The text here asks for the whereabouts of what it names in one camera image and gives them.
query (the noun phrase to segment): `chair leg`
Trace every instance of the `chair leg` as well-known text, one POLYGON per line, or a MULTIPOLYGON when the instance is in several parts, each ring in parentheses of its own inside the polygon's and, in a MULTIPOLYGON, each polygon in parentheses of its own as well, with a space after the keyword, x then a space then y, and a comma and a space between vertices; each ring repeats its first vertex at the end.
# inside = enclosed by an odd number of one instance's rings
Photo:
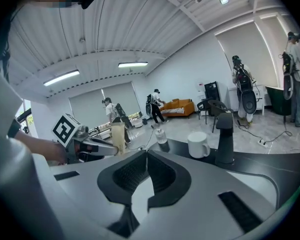
POLYGON ((214 130, 215 130, 216 118, 217 118, 217 117, 214 116, 212 133, 214 133, 214 130))

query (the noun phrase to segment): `ceiling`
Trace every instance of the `ceiling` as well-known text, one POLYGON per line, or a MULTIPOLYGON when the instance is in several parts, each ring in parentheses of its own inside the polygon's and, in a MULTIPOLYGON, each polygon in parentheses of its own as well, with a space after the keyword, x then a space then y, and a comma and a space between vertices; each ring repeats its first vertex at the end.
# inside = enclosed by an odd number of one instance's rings
POLYGON ((281 7, 279 0, 95 0, 88 9, 25 5, 9 34, 9 79, 19 94, 49 98, 106 78, 148 74, 184 45, 236 17, 281 7), (120 62, 147 61, 138 68, 120 62), (78 69, 80 75, 43 82, 78 69))

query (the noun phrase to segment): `gray tile floor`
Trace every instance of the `gray tile floor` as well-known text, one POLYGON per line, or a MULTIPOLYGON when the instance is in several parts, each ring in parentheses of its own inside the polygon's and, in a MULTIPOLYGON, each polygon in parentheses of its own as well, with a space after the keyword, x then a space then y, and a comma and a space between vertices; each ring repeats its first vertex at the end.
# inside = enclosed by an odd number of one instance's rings
MULTIPOLYGON (((192 114, 189 119, 187 117, 173 117, 169 118, 169 120, 170 122, 160 125, 160 127, 164 129, 167 138, 187 142, 187 137, 191 132, 205 132, 208 134, 210 147, 218 148, 220 132, 218 129, 214 129, 214 133, 212 133, 213 117, 207 118, 207 124, 205 123, 205 117, 200 117, 199 120, 197 114, 192 114)), ((286 129, 292 133, 292 136, 288 136, 284 133, 275 141, 268 142, 268 148, 265 148, 257 143, 260 138, 254 137, 248 132, 244 132, 238 128, 237 114, 234 114, 234 151, 261 154, 299 153, 300 128, 296 128, 295 125, 289 121, 290 118, 287 117, 286 129)), ((131 150, 148 143, 153 131, 151 125, 154 123, 153 120, 150 120, 148 121, 148 125, 129 131, 128 134, 131 139, 129 148, 131 150)), ((253 124, 249 128, 251 133, 256 136, 261 136, 263 141, 273 140, 284 130, 283 116, 275 114, 269 109, 265 110, 264 115, 260 112, 256 112, 253 116, 253 124)), ((153 133, 146 148, 149 148, 155 142, 156 137, 153 133)))

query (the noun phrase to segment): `black pants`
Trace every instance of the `black pants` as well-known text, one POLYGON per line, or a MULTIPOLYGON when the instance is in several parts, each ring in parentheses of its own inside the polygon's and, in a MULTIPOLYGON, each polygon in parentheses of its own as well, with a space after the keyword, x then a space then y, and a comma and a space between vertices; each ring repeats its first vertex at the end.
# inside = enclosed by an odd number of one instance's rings
POLYGON ((154 105, 154 104, 151 104, 151 107, 152 107, 152 117, 153 117, 153 120, 154 120, 156 123, 158 123, 158 119, 157 119, 157 115, 158 115, 158 117, 161 119, 161 121, 164 122, 165 119, 164 119, 164 117, 162 116, 159 107, 158 107, 157 105, 154 105))
MULTIPOLYGON (((116 117, 112 123, 121 123, 121 119, 120 117, 116 117)), ((129 136, 128 136, 128 133, 127 133, 127 129, 124 128, 124 140, 125 142, 130 142, 130 139, 129 139, 129 136)))

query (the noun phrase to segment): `leather couch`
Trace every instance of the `leather couch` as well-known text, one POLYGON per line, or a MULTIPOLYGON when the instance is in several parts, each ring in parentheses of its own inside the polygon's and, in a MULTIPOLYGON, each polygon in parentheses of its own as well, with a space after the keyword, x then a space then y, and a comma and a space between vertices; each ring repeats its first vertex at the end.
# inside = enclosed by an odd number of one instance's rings
POLYGON ((188 117, 195 112, 195 104, 191 99, 173 99, 163 105, 160 111, 165 117, 188 117), (179 110, 178 112, 165 112, 166 110, 179 110))

